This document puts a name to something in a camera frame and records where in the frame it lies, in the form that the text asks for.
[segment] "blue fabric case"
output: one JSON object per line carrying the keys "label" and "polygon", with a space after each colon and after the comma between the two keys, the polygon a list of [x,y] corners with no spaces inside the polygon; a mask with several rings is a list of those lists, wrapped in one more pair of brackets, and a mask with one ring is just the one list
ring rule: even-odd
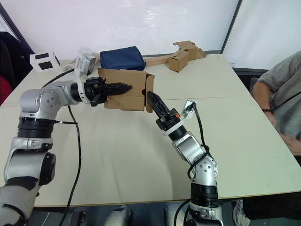
{"label": "blue fabric case", "polygon": [[100,52],[102,68],[143,71],[145,61],[136,46]]}

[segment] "gray shirt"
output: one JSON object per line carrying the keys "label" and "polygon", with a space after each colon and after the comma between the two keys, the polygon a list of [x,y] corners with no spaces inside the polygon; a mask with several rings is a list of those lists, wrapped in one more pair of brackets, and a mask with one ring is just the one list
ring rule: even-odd
{"label": "gray shirt", "polygon": [[[275,108],[301,91],[301,51],[295,53],[263,74],[264,82],[272,92],[271,108]],[[274,111],[276,129],[284,135],[301,139],[301,94]]]}

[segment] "black lanyard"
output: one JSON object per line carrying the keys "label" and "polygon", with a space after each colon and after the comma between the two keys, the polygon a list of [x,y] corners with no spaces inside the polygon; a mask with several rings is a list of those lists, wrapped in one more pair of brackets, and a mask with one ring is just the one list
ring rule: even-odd
{"label": "black lanyard", "polygon": [[278,107],[275,107],[274,109],[272,109],[272,112],[274,113],[274,111],[275,111],[277,108],[281,107],[282,105],[284,105],[285,103],[287,103],[288,101],[290,101],[291,99],[293,99],[294,97],[298,96],[300,93],[301,93],[301,92],[296,93],[295,95],[293,95],[293,96],[291,96],[290,98],[288,98],[288,99],[287,99],[285,102],[283,102],[281,105],[279,105]]}

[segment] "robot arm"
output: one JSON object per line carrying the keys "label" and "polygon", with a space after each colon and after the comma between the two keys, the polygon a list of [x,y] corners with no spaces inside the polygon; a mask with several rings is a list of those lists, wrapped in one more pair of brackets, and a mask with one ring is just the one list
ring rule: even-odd
{"label": "robot arm", "polygon": [[12,140],[4,170],[6,184],[0,187],[0,226],[26,225],[40,187],[53,180],[55,155],[48,151],[60,108],[81,101],[97,106],[107,96],[132,88],[123,83],[106,84],[100,77],[87,79],[83,70],[89,67],[84,62],[81,66],[75,69],[77,82],[53,82],[22,94],[18,134]]}
{"label": "robot arm", "polygon": [[[169,110],[161,98],[152,93],[148,93],[148,98],[152,107],[159,117],[156,120],[164,136],[169,136],[172,145],[190,166],[206,153],[202,145],[196,140],[190,131],[183,126],[185,121],[193,115],[193,101],[187,101],[181,115],[173,108]],[[189,215],[185,225],[219,225],[223,226],[222,209],[219,206],[217,182],[215,177],[218,173],[217,163],[211,155],[206,155],[204,159],[192,168],[190,173],[191,181],[191,201],[189,203]]]}

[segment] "white box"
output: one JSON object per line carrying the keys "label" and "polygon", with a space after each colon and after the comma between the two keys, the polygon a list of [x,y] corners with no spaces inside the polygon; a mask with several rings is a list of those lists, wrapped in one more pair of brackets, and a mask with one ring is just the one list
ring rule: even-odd
{"label": "white box", "polygon": [[30,64],[38,73],[60,67],[60,62],[53,51],[48,53],[31,54]]}

